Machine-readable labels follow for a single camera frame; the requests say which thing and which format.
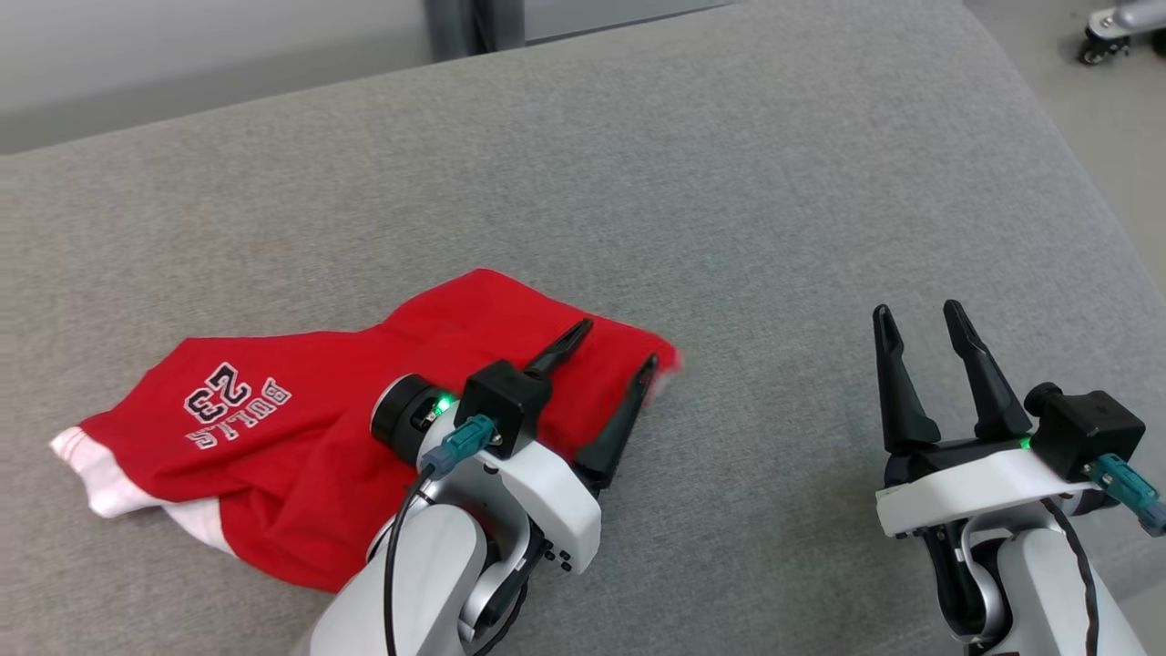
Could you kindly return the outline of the grey partition post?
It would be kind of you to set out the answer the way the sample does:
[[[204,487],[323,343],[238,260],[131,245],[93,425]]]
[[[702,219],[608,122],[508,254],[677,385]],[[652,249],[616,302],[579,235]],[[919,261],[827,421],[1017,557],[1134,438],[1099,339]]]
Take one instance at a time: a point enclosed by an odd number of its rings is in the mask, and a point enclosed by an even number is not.
[[[437,62],[526,44],[525,0],[422,0],[422,7]]]

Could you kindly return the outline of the red shorts with Bulls print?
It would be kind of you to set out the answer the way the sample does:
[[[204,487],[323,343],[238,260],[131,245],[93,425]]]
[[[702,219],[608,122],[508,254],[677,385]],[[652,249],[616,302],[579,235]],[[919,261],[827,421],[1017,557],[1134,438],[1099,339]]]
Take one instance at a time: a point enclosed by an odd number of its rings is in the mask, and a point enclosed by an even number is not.
[[[476,371],[499,360],[522,368],[586,317],[478,269],[363,331],[188,339],[50,447],[101,519],[162,507],[268,576],[336,593],[417,475],[372,436],[375,398],[406,374],[459,394]],[[655,378],[681,366],[661,336],[588,318],[593,327],[553,373],[538,418],[538,443],[564,458],[596,439],[649,354]]]

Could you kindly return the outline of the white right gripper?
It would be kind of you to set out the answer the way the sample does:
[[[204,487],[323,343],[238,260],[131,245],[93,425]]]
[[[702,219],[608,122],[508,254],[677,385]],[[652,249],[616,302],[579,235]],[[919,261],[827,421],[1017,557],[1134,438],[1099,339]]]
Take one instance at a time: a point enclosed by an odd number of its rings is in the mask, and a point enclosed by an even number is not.
[[[1027,435],[1030,416],[979,339],[965,306],[957,299],[946,299],[944,320],[953,350],[965,365],[976,410],[976,439],[1014,440]],[[935,445],[941,433],[936,421],[923,411],[906,371],[904,343],[887,304],[874,306],[872,327],[884,447],[892,454],[885,486],[874,494],[884,535],[913,535],[958,520],[965,520],[967,530],[972,532],[1052,528],[1055,522],[1046,502],[1070,515],[1082,496],[1100,491],[1089,480],[1063,480],[1031,449],[1020,446],[997,449],[990,454],[971,453],[963,464],[934,468],[929,456],[951,457],[955,451],[916,451]]]

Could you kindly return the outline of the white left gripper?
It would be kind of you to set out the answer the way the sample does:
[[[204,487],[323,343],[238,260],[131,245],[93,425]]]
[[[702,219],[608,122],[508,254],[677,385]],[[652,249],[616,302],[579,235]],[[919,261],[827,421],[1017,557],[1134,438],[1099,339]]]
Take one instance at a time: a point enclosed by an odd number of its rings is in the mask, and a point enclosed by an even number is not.
[[[524,374],[548,379],[570,361],[586,340],[593,320],[578,320],[525,365]],[[575,567],[586,569],[600,543],[600,507],[595,498],[612,485],[630,433],[635,426],[659,366],[649,354],[595,440],[580,447],[574,470],[566,458],[538,440],[520,437],[511,456],[499,452],[500,435],[487,447],[462,458],[413,495],[403,514],[408,532],[421,512],[437,505],[461,507],[485,535],[484,576],[504,577],[538,564],[542,549],[566,551]],[[370,428],[375,440],[413,470],[455,431],[459,402],[451,392],[419,374],[396,378],[375,398]]]

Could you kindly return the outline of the black caster on metal leg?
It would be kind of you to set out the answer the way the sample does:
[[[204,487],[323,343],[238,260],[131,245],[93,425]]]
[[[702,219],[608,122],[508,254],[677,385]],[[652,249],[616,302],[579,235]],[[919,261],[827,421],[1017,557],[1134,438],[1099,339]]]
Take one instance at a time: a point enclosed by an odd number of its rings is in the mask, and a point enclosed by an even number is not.
[[[1147,36],[1152,51],[1166,61],[1166,0],[1117,0],[1095,10],[1084,29],[1076,59],[1094,68],[1118,55],[1128,56],[1135,37]]]

